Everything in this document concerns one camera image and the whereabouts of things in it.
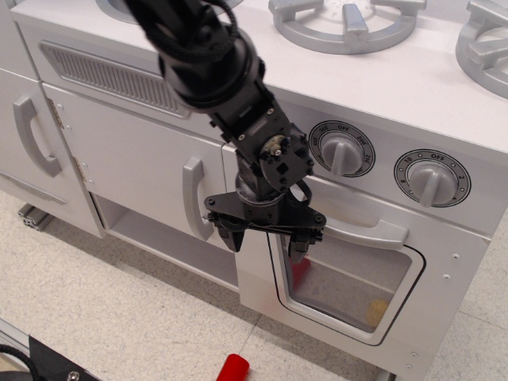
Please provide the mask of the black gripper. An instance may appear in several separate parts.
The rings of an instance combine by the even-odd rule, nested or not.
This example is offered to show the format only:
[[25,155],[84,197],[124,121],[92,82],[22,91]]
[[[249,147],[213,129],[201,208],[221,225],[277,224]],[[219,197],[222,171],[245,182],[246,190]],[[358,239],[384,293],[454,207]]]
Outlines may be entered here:
[[270,202],[250,203],[236,192],[216,194],[204,201],[208,220],[234,252],[241,250],[244,232],[253,229],[290,236],[288,256],[292,264],[305,258],[311,242],[322,240],[326,217],[287,192]]

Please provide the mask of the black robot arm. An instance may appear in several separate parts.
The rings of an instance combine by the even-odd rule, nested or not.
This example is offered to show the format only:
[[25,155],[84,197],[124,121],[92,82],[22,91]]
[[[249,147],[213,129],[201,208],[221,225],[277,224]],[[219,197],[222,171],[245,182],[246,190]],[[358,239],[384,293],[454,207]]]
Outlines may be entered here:
[[208,219],[239,251],[248,229],[288,236],[295,264],[323,236],[325,216],[310,207],[309,142],[264,84],[265,66],[223,1],[129,1],[159,54],[175,97],[206,114],[236,149],[235,191],[209,196]]

